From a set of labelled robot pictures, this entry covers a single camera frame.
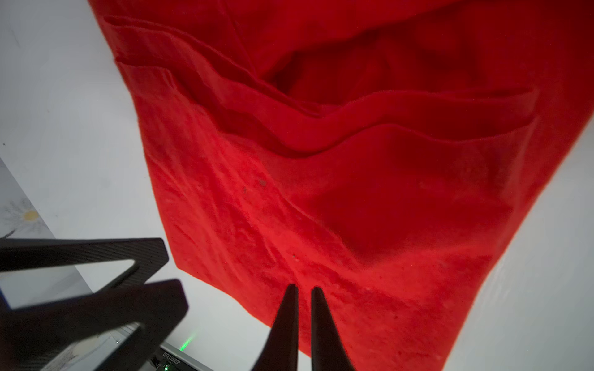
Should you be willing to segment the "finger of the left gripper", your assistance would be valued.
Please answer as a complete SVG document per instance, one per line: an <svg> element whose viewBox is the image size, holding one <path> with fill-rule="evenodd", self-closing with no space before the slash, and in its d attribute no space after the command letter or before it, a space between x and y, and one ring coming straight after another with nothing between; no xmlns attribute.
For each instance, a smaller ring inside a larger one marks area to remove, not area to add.
<svg viewBox="0 0 594 371"><path fill-rule="evenodd" d="M126 271L101 290L143 285L166 265L169 255L160 238L116 240L2 239L1 271L132 260Z"/></svg>
<svg viewBox="0 0 594 371"><path fill-rule="evenodd" d="M41 359L80 340L136 324L99 370L138 370L188 312L182 284L117 288L1 313L1 368L40 370Z"/></svg>

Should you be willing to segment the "red t-shirt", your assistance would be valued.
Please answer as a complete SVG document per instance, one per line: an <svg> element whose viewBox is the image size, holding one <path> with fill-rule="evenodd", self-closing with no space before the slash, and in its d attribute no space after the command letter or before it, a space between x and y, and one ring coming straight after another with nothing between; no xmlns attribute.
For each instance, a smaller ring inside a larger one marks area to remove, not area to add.
<svg viewBox="0 0 594 371"><path fill-rule="evenodd" d="M176 266L440 370L593 113L591 1L92 1Z"/></svg>

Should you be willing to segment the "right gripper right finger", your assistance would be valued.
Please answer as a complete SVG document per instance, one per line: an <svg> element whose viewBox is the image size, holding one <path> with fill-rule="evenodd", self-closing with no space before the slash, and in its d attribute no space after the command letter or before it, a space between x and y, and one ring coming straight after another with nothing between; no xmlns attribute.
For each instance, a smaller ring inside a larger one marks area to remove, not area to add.
<svg viewBox="0 0 594 371"><path fill-rule="evenodd" d="M313 371L355 371L340 339L326 297L312 290L311 360Z"/></svg>

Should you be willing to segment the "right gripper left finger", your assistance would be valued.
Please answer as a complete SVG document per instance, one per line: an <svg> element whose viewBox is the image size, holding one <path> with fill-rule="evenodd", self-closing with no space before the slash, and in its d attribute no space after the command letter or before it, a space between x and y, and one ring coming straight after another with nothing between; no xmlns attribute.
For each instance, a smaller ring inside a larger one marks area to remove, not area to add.
<svg viewBox="0 0 594 371"><path fill-rule="evenodd" d="M296 371L299 352L299 289L290 284L252 371Z"/></svg>

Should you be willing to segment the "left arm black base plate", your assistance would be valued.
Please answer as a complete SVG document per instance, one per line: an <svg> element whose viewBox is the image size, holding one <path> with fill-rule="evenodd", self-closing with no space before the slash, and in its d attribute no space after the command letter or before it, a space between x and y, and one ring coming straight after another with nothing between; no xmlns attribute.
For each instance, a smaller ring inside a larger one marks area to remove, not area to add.
<svg viewBox="0 0 594 371"><path fill-rule="evenodd" d="M210 367L195 360L181 350L163 343L148 359L156 370L213 371Z"/></svg>

